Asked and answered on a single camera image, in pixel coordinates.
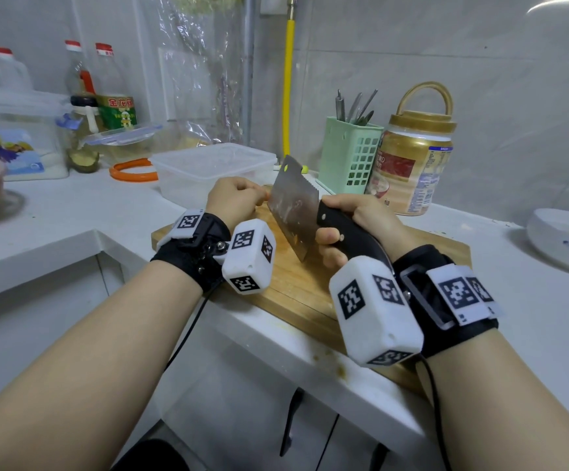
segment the orange rubber ring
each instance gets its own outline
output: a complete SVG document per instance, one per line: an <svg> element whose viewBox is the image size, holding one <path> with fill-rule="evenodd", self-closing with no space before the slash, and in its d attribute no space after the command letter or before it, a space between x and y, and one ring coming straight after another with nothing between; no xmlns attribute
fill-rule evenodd
<svg viewBox="0 0 569 471"><path fill-rule="evenodd" d="M129 162L117 163L114 167L110 168L108 172L110 173L110 176L112 178L120 181L141 182L141 181L158 180L158 173L156 172L148 172L148 173L122 172L122 170L132 167L151 167L151 162L147 159L136 159L136 160L131 160Z"/></svg>

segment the transparent container lid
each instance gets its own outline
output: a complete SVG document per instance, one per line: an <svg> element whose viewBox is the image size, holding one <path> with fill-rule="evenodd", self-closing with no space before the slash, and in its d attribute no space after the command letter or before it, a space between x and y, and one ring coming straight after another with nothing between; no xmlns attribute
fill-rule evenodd
<svg viewBox="0 0 569 471"><path fill-rule="evenodd" d="M0 87L0 114L58 117L71 109L69 96Z"/></svg>
<svg viewBox="0 0 569 471"><path fill-rule="evenodd" d="M84 144L107 145L121 147L149 139L152 135L162 129L160 124L138 124L134 127L114 129L113 131L90 134L80 140L79 148Z"/></svg>
<svg viewBox="0 0 569 471"><path fill-rule="evenodd" d="M149 159L156 169L172 171L196 181L234 176L261 167L272 167L276 155L239 144L215 144L155 154Z"/></svg>

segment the white plate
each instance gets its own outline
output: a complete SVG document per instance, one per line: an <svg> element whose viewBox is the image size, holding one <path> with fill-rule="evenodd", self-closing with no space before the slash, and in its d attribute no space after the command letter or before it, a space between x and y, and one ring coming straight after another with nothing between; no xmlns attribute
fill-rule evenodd
<svg viewBox="0 0 569 471"><path fill-rule="evenodd" d="M540 253L569 269L569 212L550 208L535 210L526 232Z"/></svg>

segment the cleaver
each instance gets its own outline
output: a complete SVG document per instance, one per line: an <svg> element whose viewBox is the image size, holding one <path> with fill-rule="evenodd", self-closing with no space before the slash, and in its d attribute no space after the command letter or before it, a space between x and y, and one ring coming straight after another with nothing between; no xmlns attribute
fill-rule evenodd
<svg viewBox="0 0 569 471"><path fill-rule="evenodd" d="M376 238L346 213L320 201L318 189L304 178L302 165L290 155L284 158L267 206L300 261L304 261L315 243L317 229L332 227L341 233L334 246L348 259L369 256L393 270L387 253Z"/></svg>

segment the green utensil holder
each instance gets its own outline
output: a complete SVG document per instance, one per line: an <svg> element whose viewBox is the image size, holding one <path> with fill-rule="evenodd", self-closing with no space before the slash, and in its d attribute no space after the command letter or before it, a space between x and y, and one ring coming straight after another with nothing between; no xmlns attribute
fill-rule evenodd
<svg viewBox="0 0 569 471"><path fill-rule="evenodd" d="M354 126L328 117L317 182L333 195L365 193L383 129L372 124Z"/></svg>

